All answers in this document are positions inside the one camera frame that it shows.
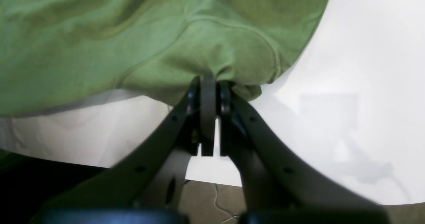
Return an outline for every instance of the white cable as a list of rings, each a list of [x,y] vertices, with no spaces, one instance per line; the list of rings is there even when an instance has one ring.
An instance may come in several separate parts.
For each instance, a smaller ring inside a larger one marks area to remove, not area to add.
[[[223,224],[226,221],[229,221],[231,219],[238,219],[239,215],[235,215],[235,214],[233,214],[233,212],[231,212],[231,211],[229,211],[227,209],[224,209],[223,207],[221,207],[221,206],[218,205],[218,203],[217,203],[217,199],[218,199],[218,185],[216,183],[211,183],[211,184],[214,186],[214,191],[215,191],[214,206],[217,209],[219,209],[220,211],[222,211],[222,212],[226,213],[227,215],[229,215],[229,218],[226,219],[226,220],[224,220],[224,221],[222,221],[220,224]]]

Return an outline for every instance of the cable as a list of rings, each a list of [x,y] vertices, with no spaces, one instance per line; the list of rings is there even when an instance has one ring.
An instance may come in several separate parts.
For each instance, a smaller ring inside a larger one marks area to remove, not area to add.
[[[409,192],[407,191],[407,189],[406,189],[406,187],[403,185],[403,183],[397,178],[397,177],[395,177],[394,176],[394,174],[392,174],[391,175],[391,177],[390,177],[390,179],[391,180],[393,180],[393,182],[395,182],[395,184],[401,189],[401,191],[404,193],[404,195],[405,195],[405,198],[407,199],[407,203],[409,203],[409,204],[411,204],[412,203],[412,201],[411,201],[411,198],[410,198],[410,194],[409,194]]]
[[[218,199],[218,185],[216,183],[211,183],[214,186],[214,190],[215,190],[215,198],[214,198],[214,206],[219,209],[220,211],[226,213],[227,215],[229,215],[229,218],[222,221],[220,224],[225,223],[226,221],[229,221],[231,219],[238,219],[239,215],[235,215],[233,214],[233,212],[224,209],[223,207],[219,206],[219,204],[217,203],[217,199]]]

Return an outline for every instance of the white surface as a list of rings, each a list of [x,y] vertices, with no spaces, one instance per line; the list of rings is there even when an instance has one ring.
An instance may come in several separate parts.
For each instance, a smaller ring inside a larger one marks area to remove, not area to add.
[[[425,0],[329,0],[297,64],[252,102],[306,162],[381,204],[425,202],[424,8]],[[167,113],[138,97],[13,123],[21,153],[107,167]],[[187,178],[240,185],[218,156],[193,157]]]
[[[425,202],[425,0],[329,0],[297,64],[252,105],[336,182],[381,204]],[[187,177],[239,186],[229,162],[195,157]]]

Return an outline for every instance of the green fabric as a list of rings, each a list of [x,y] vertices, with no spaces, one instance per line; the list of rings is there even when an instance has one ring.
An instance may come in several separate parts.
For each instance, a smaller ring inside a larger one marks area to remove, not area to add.
[[[129,89],[176,104],[194,76],[246,100],[299,57],[328,0],[0,0],[0,116]]]

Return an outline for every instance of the bolt hole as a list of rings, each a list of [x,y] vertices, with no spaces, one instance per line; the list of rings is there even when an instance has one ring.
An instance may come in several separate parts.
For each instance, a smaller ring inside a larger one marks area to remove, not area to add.
[[[283,168],[283,172],[287,174],[292,174],[294,171],[291,168]]]
[[[144,172],[146,170],[146,168],[144,166],[138,166],[137,168],[135,168],[135,172]]]
[[[170,184],[168,185],[167,196],[165,197],[165,205],[169,205],[171,203],[171,201],[173,200],[175,190],[176,190],[176,178],[173,177],[173,179],[171,179],[170,181]]]

